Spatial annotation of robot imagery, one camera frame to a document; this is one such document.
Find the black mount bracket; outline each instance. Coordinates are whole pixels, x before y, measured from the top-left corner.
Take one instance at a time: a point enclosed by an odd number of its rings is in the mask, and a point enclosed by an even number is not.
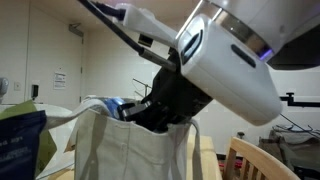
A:
[[[300,107],[320,107],[320,102],[294,102],[294,93],[286,93],[288,96],[281,96],[281,101],[287,101],[288,106],[300,106]]]
[[[69,24],[69,31],[72,32],[73,34],[83,38],[84,33],[78,29],[78,27],[80,25],[81,25],[81,23]]]

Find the wooden table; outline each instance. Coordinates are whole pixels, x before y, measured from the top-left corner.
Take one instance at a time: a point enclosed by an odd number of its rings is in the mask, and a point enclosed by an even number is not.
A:
[[[195,137],[189,136],[188,139],[188,156],[187,156],[187,180],[193,180],[192,174],[192,155],[194,150]],[[200,137],[200,152],[201,152],[201,165],[202,176],[204,180],[221,180],[221,173],[217,156],[213,147],[211,137]],[[52,176],[49,180],[73,180],[74,171],[63,170]]]

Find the blue bag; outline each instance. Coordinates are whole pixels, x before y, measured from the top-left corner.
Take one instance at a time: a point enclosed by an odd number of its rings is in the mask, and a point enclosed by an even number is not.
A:
[[[111,113],[111,117],[113,117],[115,119],[119,119],[117,107],[124,104],[124,103],[125,103],[125,101],[119,97],[114,97],[114,98],[104,100],[104,104],[109,109],[109,111]]]
[[[35,179],[39,135],[45,124],[45,111],[0,121],[1,179]]]

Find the door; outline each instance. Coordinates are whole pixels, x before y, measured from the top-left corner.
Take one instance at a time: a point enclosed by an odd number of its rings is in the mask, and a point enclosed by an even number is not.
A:
[[[73,110],[81,93],[82,38],[69,32],[68,25],[31,7],[27,62],[26,99],[38,85],[36,103]],[[55,76],[65,80],[55,80]]]

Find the wooden chair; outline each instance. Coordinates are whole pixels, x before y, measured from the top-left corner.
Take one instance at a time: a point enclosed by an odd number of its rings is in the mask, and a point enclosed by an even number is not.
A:
[[[232,138],[223,172],[224,180],[237,179],[234,164],[237,153],[243,157],[240,179],[249,180],[294,180],[299,179],[289,168],[276,158],[239,138]]]

